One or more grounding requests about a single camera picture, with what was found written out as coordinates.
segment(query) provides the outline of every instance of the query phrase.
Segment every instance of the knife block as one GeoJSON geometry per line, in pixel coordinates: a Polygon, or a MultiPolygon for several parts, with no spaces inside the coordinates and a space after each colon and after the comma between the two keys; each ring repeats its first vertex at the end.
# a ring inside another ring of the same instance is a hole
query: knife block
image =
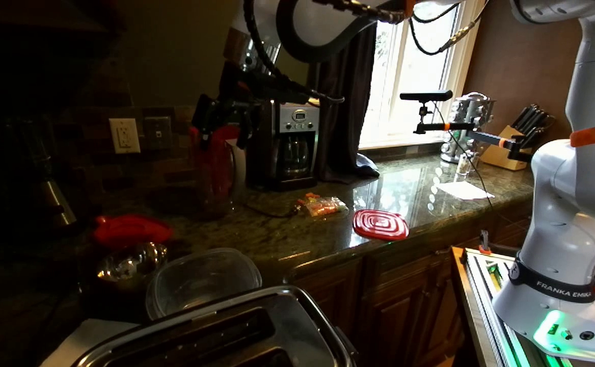
{"type": "MultiPolygon", "coordinates": [[[[499,133],[499,136],[503,136],[503,138],[511,138],[514,134],[521,134],[521,133],[511,128],[510,125],[499,133]]],[[[490,163],[490,166],[497,166],[497,167],[506,167],[506,169],[511,169],[511,172],[519,172],[519,169],[527,167],[525,161],[510,160],[508,158],[508,148],[497,147],[497,144],[490,144],[480,153],[479,161],[490,163]]]]}

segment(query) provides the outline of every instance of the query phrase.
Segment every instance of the wall outlet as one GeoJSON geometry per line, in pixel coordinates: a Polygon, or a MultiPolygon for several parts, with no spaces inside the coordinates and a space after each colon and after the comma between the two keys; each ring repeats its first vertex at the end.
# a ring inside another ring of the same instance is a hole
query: wall outlet
{"type": "Polygon", "coordinates": [[[116,155],[140,153],[137,118],[111,118],[116,155]]]}

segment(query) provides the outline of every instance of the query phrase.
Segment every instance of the granite countertop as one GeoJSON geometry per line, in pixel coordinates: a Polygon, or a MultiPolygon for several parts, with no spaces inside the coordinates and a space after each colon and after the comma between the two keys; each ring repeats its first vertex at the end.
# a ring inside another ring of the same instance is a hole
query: granite countertop
{"type": "MultiPolygon", "coordinates": [[[[395,242],[355,235],[351,225],[355,211],[403,216],[411,231],[406,239],[409,242],[532,199],[530,169],[508,172],[479,163],[479,174],[458,174],[456,166],[442,163],[439,158],[415,158],[379,163],[379,174],[379,179],[352,186],[318,183],[291,192],[244,190],[234,207],[219,220],[161,216],[139,201],[125,204],[115,215],[137,212],[170,225],[178,239],[170,248],[172,255],[214,246],[239,248],[259,265],[268,285],[295,272],[329,267],[395,246],[395,242]],[[485,187],[494,197],[458,199],[439,186],[450,182],[485,187]],[[339,197],[347,211],[322,218],[303,211],[295,212],[295,201],[308,192],[339,197]]],[[[87,317],[77,295],[79,242],[86,242],[86,236],[0,246],[0,364],[42,360],[87,317]]]]}

